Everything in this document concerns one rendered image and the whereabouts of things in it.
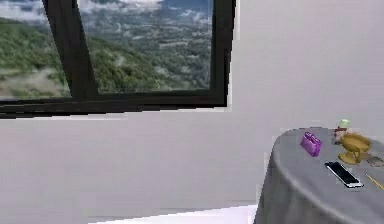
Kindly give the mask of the purple box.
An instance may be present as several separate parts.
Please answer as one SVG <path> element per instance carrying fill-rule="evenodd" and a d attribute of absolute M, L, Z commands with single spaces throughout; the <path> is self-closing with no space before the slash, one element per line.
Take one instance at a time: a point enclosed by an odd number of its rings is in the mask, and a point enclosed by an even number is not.
<path fill-rule="evenodd" d="M 312 157 L 317 157 L 322 147 L 322 142 L 312 133 L 305 132 L 300 145 Z"/>

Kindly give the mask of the black framed window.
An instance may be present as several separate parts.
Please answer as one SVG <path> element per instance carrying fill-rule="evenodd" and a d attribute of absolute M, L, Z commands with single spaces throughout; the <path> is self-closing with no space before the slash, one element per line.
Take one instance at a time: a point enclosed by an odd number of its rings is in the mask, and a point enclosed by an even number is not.
<path fill-rule="evenodd" d="M 0 119 L 225 107 L 236 0 L 0 0 Z"/>

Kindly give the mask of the grey cloth covered table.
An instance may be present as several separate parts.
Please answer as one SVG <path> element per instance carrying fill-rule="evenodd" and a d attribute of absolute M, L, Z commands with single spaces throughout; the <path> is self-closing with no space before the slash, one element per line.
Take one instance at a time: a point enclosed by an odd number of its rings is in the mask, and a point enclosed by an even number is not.
<path fill-rule="evenodd" d="M 317 157 L 300 145 L 305 132 L 322 147 Z M 346 169 L 364 184 L 347 188 L 324 164 L 344 151 L 332 143 L 333 131 L 310 127 L 288 130 L 277 137 L 271 152 L 254 224 L 384 224 L 384 167 L 363 161 Z"/>

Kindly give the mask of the green capped small bottle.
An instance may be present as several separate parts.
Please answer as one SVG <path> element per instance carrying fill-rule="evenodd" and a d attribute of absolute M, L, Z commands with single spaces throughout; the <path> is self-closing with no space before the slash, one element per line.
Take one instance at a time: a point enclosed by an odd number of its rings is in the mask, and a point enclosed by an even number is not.
<path fill-rule="evenodd" d="M 337 127 L 334 129 L 333 143 L 339 144 L 343 135 L 347 132 L 350 125 L 348 119 L 341 119 Z"/>

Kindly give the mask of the black mobile phone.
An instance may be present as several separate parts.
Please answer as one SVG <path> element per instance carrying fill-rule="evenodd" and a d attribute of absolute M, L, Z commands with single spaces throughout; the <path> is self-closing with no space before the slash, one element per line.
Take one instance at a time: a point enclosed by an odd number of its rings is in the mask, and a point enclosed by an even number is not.
<path fill-rule="evenodd" d="M 349 172 L 339 162 L 326 162 L 324 166 L 333 173 L 347 188 L 359 188 L 364 184 L 356 178 L 351 172 Z"/>

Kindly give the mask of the golden footed bowl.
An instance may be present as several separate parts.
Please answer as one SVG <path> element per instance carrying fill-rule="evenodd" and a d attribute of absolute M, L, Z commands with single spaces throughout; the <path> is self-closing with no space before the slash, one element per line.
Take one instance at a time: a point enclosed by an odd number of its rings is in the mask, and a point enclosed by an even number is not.
<path fill-rule="evenodd" d="M 357 133 L 346 133 L 340 139 L 345 152 L 339 153 L 338 158 L 350 165 L 360 163 L 371 148 L 371 141 Z"/>

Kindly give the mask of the grey flat object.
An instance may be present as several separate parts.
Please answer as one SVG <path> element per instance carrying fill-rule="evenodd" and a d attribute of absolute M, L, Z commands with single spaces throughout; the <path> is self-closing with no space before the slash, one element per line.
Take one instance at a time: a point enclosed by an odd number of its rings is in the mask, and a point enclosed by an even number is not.
<path fill-rule="evenodd" d="M 367 159 L 367 162 L 373 166 L 373 167 L 383 167 L 384 166 L 384 160 L 380 157 L 371 156 Z"/>

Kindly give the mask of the yellow pencil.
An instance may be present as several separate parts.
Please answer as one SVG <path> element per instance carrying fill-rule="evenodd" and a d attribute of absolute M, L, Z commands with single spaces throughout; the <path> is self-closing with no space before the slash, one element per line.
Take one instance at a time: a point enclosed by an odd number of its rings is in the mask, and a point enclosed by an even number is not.
<path fill-rule="evenodd" d="M 379 189 L 384 191 L 384 186 L 382 186 L 376 179 L 374 179 L 372 176 L 365 174 Z"/>

